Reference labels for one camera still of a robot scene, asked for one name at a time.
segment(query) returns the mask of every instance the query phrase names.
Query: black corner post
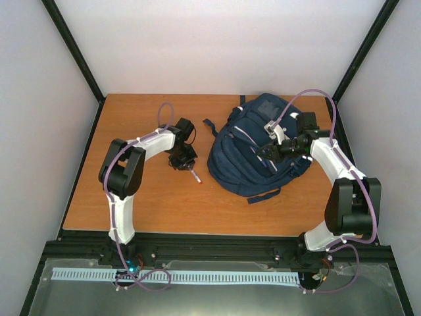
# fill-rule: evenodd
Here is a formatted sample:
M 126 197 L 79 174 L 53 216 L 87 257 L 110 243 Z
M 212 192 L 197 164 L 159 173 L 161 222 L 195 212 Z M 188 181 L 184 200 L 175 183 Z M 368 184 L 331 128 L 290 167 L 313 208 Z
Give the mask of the black corner post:
M 341 82 L 336 88 L 335 94 L 333 96 L 333 100 L 336 104 L 338 104 L 339 100 L 342 98 L 343 94 L 345 93 L 345 90 L 348 88 L 349 84 L 351 83 L 352 79 L 354 78 L 355 74 L 360 68 L 362 62 L 366 58 L 369 50 L 371 49 L 380 32 L 382 31 L 383 27 L 385 26 L 387 20 L 389 20 L 389 17 L 391 16 L 398 2 L 399 0 L 386 0 L 383 4 L 382 9 L 380 10 L 379 14 L 374 20 L 373 25 L 371 25 L 370 30 L 364 38 L 364 41 L 362 41 L 362 44 L 359 50 L 357 51 L 357 54 L 355 54 L 353 61 L 349 65 L 347 72 L 345 73 Z
M 105 102 L 105 97 L 99 89 L 99 86 L 95 81 L 95 78 L 93 77 L 92 72 L 85 61 L 84 56 L 82 55 L 78 44 L 74 40 L 72 33 L 70 33 L 70 30 L 68 29 L 67 24 L 64 21 L 64 18 L 61 15 L 60 10 L 57 7 L 55 1 L 42 0 L 42 3 L 47 9 L 47 12 L 49 13 L 55 26 L 57 27 L 57 30 L 60 32 L 60 35 L 66 43 L 67 48 L 71 52 L 74 60 L 76 61 L 76 64 L 78 64 L 80 71 L 82 71 L 82 74 L 84 75 L 87 84 L 91 88 L 93 95 L 98 100 L 98 103 L 100 105 L 103 105 Z

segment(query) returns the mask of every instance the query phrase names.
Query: white slotted strip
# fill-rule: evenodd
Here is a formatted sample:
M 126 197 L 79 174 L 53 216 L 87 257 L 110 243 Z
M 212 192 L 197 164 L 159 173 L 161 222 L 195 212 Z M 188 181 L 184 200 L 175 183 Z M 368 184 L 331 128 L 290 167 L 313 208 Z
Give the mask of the white slotted strip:
M 150 270 L 142 270 L 142 277 Z M 83 268 L 53 268 L 51 280 L 77 280 L 77 281 L 114 281 L 118 275 L 117 269 L 83 269 Z M 236 271 L 168 271 L 171 274 L 172 284 L 259 284 L 297 286 L 299 278 L 292 272 L 236 272 Z M 133 282 L 129 276 L 123 280 Z M 165 273 L 152 273 L 144 283 L 167 283 Z

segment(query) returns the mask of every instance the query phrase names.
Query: backpack strap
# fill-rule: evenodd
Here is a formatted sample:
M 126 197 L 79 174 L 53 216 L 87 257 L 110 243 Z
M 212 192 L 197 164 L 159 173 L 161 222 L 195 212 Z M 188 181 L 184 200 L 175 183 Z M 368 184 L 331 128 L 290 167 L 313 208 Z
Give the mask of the backpack strap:
M 217 137 L 218 132 L 216 131 L 215 124 L 211 122 L 211 120 L 205 118 L 203 122 L 212 129 L 212 135 Z
M 249 202 L 249 204 L 253 204 L 253 203 L 257 203 L 260 201 L 264 201 L 266 199 L 270 199 L 276 195 L 278 195 L 281 192 L 281 188 L 276 189 L 275 191 L 269 192 L 264 194 L 263 196 L 253 196 L 253 197 L 249 197 L 247 199 L 247 202 Z

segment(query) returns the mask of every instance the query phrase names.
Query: marker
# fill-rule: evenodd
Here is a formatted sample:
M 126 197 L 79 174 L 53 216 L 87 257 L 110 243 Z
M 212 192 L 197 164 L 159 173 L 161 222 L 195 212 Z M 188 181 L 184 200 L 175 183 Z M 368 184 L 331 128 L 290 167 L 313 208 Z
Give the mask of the marker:
M 190 172 L 192 173 L 192 175 L 195 177 L 195 179 L 198 181 L 199 184 L 202 184 L 202 180 L 200 180 L 200 178 L 197 176 L 196 172 L 193 169 L 190 169 Z

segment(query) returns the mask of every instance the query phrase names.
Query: wooden table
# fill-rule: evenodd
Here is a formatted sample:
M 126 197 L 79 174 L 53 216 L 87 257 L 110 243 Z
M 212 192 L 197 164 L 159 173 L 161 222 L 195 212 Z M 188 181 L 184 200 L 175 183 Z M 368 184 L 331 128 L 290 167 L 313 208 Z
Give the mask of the wooden table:
M 281 193 L 248 205 L 244 197 L 226 191 L 210 176 L 206 162 L 214 141 L 202 123 L 211 119 L 219 130 L 238 95 L 130 95 L 107 96 L 74 197 L 64 222 L 68 230 L 108 230 L 109 207 L 98 172 L 115 138 L 134 139 L 157 127 L 157 110 L 164 101 L 175 106 L 175 124 L 180 117 L 197 129 L 194 149 L 199 156 L 196 173 L 175 171 L 168 166 L 168 154 L 148 160 L 134 200 L 134 227 L 140 232 L 178 232 L 241 235 L 295 236 L 323 221 L 331 185 L 317 162 L 301 177 L 284 186 Z M 321 128 L 331 122 L 323 97 L 304 96 L 295 103 L 302 111 L 314 111 Z M 162 121 L 169 117 L 162 110 Z

